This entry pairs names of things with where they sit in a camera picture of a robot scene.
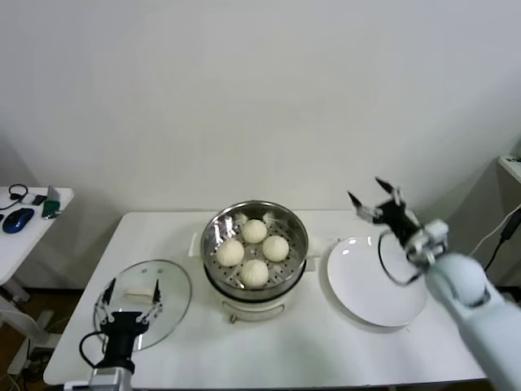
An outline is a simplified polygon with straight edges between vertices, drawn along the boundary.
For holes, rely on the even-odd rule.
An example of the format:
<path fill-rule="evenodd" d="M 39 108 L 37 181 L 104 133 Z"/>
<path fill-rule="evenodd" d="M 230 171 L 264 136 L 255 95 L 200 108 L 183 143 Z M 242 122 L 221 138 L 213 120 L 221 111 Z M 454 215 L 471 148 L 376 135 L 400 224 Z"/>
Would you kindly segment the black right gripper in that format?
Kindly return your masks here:
<path fill-rule="evenodd" d="M 401 245 L 406 245 L 422 228 L 422 224 L 416 216 L 407 209 L 405 200 L 398 186 L 379 177 L 375 181 L 390 195 L 391 199 L 370 207 L 363 204 L 352 192 L 348 191 L 357 216 L 368 223 L 376 223 L 388 226 L 391 232 L 398 238 Z"/>

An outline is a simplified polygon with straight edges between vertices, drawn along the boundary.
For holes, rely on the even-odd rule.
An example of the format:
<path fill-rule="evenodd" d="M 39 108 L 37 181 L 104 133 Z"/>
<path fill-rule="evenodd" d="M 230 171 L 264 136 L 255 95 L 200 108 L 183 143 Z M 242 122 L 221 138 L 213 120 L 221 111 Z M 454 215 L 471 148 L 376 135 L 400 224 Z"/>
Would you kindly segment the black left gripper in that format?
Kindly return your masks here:
<path fill-rule="evenodd" d="M 107 337 L 107 345 L 101 366 L 133 366 L 134 342 L 154 323 L 163 311 L 160 281 L 157 279 L 151 299 L 141 312 L 113 312 L 112 294 L 116 278 L 105 287 L 94 304 L 94 324 Z"/>

